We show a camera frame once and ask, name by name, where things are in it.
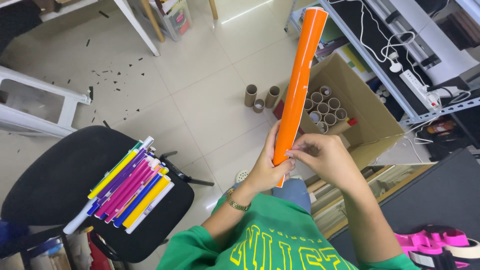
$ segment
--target white cap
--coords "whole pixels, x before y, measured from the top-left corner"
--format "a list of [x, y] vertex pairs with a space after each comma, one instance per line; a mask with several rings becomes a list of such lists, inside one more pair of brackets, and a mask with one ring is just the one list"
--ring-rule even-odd
[[153, 161], [148, 163], [148, 166], [154, 169], [158, 164], [160, 164], [160, 161], [158, 159], [154, 159]]

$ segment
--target wooden chair leg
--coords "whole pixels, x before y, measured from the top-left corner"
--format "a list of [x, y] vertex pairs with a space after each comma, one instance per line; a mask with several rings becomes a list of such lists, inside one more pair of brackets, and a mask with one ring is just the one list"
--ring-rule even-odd
[[153, 15], [152, 7], [150, 6], [150, 3], [148, 3], [148, 0], [141, 0], [142, 5], [145, 9], [145, 12], [147, 13], [148, 19], [153, 25], [153, 28], [155, 29], [155, 32], [158, 36], [158, 39], [160, 40], [161, 43], [165, 42], [165, 38], [163, 37], [162, 31], [160, 30], [160, 27], [158, 26], [158, 23], [155, 20], [155, 16]]
[[208, 0], [210, 2], [210, 8], [212, 9], [213, 19], [218, 20], [218, 13], [216, 13], [215, 0]]

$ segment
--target bottle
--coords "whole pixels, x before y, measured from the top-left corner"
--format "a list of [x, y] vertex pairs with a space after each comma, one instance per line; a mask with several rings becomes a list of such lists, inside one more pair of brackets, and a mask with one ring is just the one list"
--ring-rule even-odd
[[434, 125], [429, 125], [427, 131], [430, 134], [440, 133], [444, 131], [451, 130], [455, 128], [456, 123], [453, 120], [448, 120], [446, 122], [440, 122]]

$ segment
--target pink vinyl roll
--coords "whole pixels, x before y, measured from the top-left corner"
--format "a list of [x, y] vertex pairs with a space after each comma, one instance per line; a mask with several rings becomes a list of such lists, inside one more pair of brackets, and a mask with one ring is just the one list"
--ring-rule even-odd
[[125, 191], [128, 191], [131, 186], [139, 181], [139, 176], [148, 173], [150, 167], [148, 166], [148, 160], [143, 159], [140, 164], [133, 170], [132, 174], [125, 179], [125, 181], [118, 187], [118, 189], [108, 198], [108, 200], [100, 207], [100, 209], [95, 213], [95, 216], [100, 218], [104, 213], [110, 212], [112, 208], [116, 206], [119, 197]]
[[137, 190], [140, 187], [142, 187], [142, 185], [146, 183], [149, 179], [155, 176], [158, 173], [158, 171], [161, 169], [161, 167], [157, 166], [154, 171], [152, 169], [153, 168], [150, 168], [150, 170], [147, 171], [147, 174], [146, 174], [147, 177], [141, 178], [140, 182], [136, 182], [135, 184], [132, 185], [130, 190], [122, 194], [121, 198], [118, 199], [118, 203], [115, 204], [115, 207], [113, 207], [109, 212], [107, 212], [108, 217], [105, 218], [106, 223], [109, 223], [118, 213], [122, 211], [123, 207], [135, 195]]

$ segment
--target blue jeans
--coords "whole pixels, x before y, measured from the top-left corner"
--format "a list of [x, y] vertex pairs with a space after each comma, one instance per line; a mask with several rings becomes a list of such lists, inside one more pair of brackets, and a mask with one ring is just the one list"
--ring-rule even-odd
[[[235, 183], [231, 188], [235, 189], [240, 183]], [[286, 201], [290, 201], [310, 213], [310, 196], [308, 195], [307, 186], [298, 178], [290, 178], [283, 183], [283, 187], [274, 187], [272, 189], [272, 196]]]

